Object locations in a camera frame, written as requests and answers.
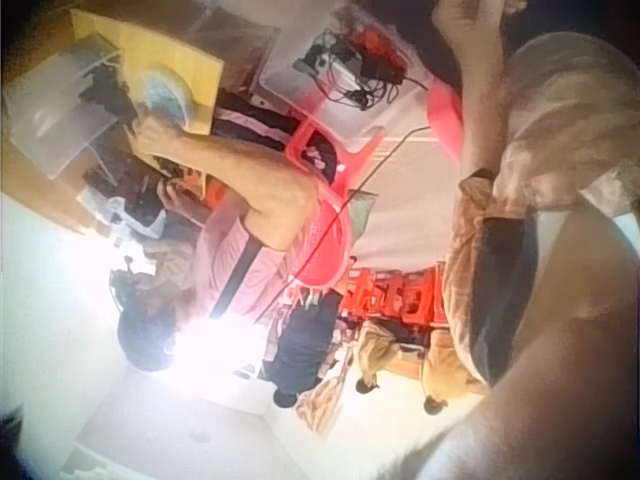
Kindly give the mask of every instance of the white plastic bin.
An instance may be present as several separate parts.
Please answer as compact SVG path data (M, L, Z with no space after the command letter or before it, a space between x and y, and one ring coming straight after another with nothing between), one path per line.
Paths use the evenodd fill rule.
M275 95L278 100L286 102L294 109L311 117L337 139L348 143L376 126L378 118L389 109L402 108L404 100L413 96L420 87L405 81L399 86L397 96L392 102L384 98L365 111L357 108L349 100L345 101L340 93L332 94L329 91L327 93L331 99L323 98L320 103L310 100L326 96L320 92L317 82L310 75L294 69L293 64L305 56L314 40L323 32L326 30L340 32L340 24L334 17L334 12L342 8L349 9L351 18L355 20L356 30L366 26L375 26L384 30L396 46L397 53L408 66L406 76L419 82L428 82L429 73L422 66L411 46L394 32L385 29L366 12L343 0L304 2L295 20L283 29L260 72L258 82L260 87L269 94ZM345 90L357 88L355 76L349 68L341 65L339 61L334 62L333 66L334 84L340 85ZM322 75L327 73L321 72L318 79L321 80Z

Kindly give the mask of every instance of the bright light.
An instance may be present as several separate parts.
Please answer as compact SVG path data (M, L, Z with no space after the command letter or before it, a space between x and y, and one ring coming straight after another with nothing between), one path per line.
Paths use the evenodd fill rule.
M266 329L234 316L194 321L176 340L174 363L159 376L188 395L205 396L215 385L225 389L231 372L256 363L264 352Z

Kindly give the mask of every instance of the yellow board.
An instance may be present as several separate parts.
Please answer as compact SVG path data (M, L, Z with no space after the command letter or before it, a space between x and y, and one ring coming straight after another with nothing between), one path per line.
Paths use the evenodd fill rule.
M194 116L187 128L191 133L208 135L224 62L197 48L166 35L131 23L85 12L71 11L76 39L97 33L121 51L121 79L129 86L129 96L144 102L143 77L150 69L169 69L190 89L195 103ZM135 152L145 162L157 167L146 155ZM204 182L198 187L204 193Z

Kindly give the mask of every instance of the hand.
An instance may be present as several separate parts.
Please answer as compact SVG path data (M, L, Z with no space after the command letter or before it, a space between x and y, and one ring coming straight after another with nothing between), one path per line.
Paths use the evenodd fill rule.
M433 23L453 50L460 67L502 68L500 24L506 0L439 0Z
M156 188L162 206L171 212L176 212L183 217L190 218L195 207L195 202L186 193L184 185L179 180L163 180L158 182Z
M141 117L133 125L138 148L149 155L171 158L171 152L184 131L158 115Z

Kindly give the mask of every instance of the red plastic stool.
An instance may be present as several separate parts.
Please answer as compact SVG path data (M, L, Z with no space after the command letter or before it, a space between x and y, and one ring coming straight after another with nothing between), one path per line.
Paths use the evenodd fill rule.
M297 272L296 279L309 288L330 288L340 279L351 255L351 219L348 208L343 207L349 181L362 170L386 131L379 128L362 150L351 153L310 119L303 120L285 148L285 156L307 171L309 165L302 155L315 132L320 132L331 143L338 165L331 186L319 183L320 210L305 238L301 258L306 264L303 263L304 268Z
M435 268L405 276L402 321L411 325L429 325L433 320Z
M347 294L340 303L340 314L364 320L370 311L375 280L376 274L369 268L360 269L357 276L350 278Z
M371 315L400 318L402 316L402 295L404 276L402 272L381 272L376 277L376 284L371 302Z

